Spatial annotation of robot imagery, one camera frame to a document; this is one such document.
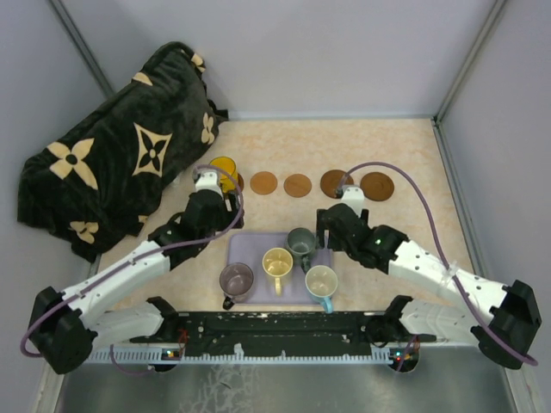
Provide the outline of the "yellow glass mug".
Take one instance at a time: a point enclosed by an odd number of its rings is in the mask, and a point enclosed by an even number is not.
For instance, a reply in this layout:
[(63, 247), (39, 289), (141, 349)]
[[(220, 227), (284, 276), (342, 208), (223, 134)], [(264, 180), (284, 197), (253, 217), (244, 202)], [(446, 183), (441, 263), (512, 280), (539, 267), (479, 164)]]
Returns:
[(224, 156), (216, 157), (212, 159), (209, 164), (225, 171), (225, 174), (220, 175), (220, 186), (224, 193), (236, 189), (236, 184), (238, 183), (238, 170), (237, 164), (232, 158)]

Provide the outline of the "grey ceramic mug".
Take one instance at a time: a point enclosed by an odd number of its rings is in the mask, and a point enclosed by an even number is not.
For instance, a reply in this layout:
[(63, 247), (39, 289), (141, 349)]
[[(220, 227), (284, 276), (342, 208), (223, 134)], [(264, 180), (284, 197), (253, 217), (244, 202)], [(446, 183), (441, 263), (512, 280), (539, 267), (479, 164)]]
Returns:
[(306, 228), (294, 228), (287, 234), (286, 249), (293, 257), (294, 264), (307, 273), (318, 254), (317, 238)]

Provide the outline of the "dark brown coaster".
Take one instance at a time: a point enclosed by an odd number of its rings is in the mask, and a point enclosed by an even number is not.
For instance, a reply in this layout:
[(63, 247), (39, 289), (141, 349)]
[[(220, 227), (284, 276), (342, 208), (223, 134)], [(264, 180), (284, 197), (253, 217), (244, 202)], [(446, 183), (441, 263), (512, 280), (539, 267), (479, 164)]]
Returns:
[(320, 179), (320, 188), (322, 192), (332, 199), (340, 199), (342, 193), (337, 191), (337, 186), (342, 180), (345, 172), (343, 170), (328, 170)]
[(244, 182), (244, 178), (239, 173), (238, 173), (238, 186), (240, 190), (243, 192), (245, 189), (245, 182)]
[(381, 172), (367, 173), (360, 182), (360, 188), (369, 200), (385, 201), (394, 193), (392, 179)]

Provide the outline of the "white mug blue handle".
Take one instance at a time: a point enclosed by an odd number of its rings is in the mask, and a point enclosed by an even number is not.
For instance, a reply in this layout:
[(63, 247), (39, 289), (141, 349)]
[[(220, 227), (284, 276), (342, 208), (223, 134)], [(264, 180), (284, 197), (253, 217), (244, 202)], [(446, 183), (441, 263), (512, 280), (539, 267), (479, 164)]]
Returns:
[(331, 298), (338, 288), (334, 270), (324, 265), (310, 268), (305, 276), (305, 285), (312, 300), (321, 305), (326, 313), (333, 313)]

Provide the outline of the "light brown coaster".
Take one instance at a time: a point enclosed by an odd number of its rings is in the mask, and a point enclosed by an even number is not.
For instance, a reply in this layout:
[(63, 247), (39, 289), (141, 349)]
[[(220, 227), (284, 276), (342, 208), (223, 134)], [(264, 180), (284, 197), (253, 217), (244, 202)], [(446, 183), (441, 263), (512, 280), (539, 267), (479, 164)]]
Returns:
[(257, 172), (250, 179), (251, 190), (256, 194), (267, 195), (273, 193), (278, 186), (276, 176), (269, 171)]
[(302, 198), (311, 192), (312, 182), (303, 174), (292, 174), (286, 178), (283, 187), (289, 196)]

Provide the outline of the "purple glass mug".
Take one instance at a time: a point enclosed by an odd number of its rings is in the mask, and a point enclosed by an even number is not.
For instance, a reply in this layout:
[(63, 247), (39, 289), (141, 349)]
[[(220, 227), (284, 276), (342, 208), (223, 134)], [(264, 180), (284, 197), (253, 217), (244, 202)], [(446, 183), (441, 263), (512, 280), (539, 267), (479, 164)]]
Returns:
[(246, 301), (254, 284), (254, 274), (242, 262), (231, 263), (221, 271), (219, 282), (224, 293), (222, 308), (229, 311), (234, 305)]

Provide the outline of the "cream yellow mug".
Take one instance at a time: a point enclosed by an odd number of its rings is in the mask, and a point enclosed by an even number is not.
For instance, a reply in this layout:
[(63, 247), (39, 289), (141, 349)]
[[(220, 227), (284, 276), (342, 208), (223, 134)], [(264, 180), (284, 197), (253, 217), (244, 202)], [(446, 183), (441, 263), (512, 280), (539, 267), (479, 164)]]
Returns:
[(283, 295), (284, 287), (291, 282), (293, 266), (294, 258), (284, 248), (272, 248), (263, 256), (263, 271), (278, 297)]

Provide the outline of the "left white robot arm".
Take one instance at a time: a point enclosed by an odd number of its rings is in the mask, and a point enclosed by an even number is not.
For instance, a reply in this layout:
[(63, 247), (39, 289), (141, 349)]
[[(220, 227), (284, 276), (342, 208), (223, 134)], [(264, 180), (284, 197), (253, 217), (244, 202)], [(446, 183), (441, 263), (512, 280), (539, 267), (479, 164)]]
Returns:
[(102, 272), (58, 292), (48, 287), (35, 298), (19, 347), (42, 358), (57, 374), (70, 373), (91, 354), (133, 339), (167, 342), (179, 331), (177, 312), (155, 297), (133, 308), (111, 308), (138, 287), (197, 257), (213, 240), (244, 224), (241, 189), (226, 194), (220, 179), (237, 179), (220, 167), (195, 167), (195, 190), (176, 213), (135, 250)]

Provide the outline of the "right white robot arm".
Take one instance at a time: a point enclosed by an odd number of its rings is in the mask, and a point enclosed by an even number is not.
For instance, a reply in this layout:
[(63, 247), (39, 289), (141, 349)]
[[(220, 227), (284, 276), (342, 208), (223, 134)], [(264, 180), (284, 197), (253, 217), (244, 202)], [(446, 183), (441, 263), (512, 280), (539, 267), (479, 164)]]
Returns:
[(471, 274), (424, 250), (405, 233), (388, 225), (368, 224), (357, 186), (342, 199), (316, 212), (320, 247), (343, 252), (361, 266), (376, 269), (446, 300), (432, 305), (403, 298), (401, 307), (384, 320), (394, 340), (431, 335), (475, 345), (494, 363), (511, 370), (535, 366), (529, 349), (542, 325), (533, 288), (515, 280), (511, 285)]

